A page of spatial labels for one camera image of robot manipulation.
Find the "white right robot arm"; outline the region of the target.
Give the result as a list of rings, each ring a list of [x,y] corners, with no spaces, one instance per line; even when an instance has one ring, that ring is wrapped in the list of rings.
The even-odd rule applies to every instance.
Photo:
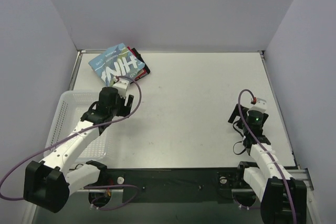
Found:
[[[279,163],[263,134],[268,119],[266,103],[254,101],[252,105],[246,108],[237,104],[228,119],[242,130],[244,149],[253,159],[253,162],[239,163],[235,183],[253,190],[260,201],[263,223],[306,223],[307,185]]]

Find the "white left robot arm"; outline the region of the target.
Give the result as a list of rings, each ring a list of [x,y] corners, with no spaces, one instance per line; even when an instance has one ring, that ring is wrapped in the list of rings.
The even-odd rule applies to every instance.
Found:
[[[56,147],[40,162],[32,161],[25,169],[23,198],[51,212],[59,212],[76,191],[92,184],[103,188],[108,175],[106,166],[88,161],[77,170],[71,170],[81,153],[97,139],[116,116],[131,113],[133,95],[127,95],[128,85],[116,83],[104,87],[98,100],[81,116],[69,140]]]

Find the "light blue t shirt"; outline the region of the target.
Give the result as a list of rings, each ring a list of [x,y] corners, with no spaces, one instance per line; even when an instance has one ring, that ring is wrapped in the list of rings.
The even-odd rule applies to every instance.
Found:
[[[145,63],[139,60],[124,44],[108,48],[89,61],[89,66],[106,86],[114,84],[116,76],[127,76],[132,79],[144,69]]]

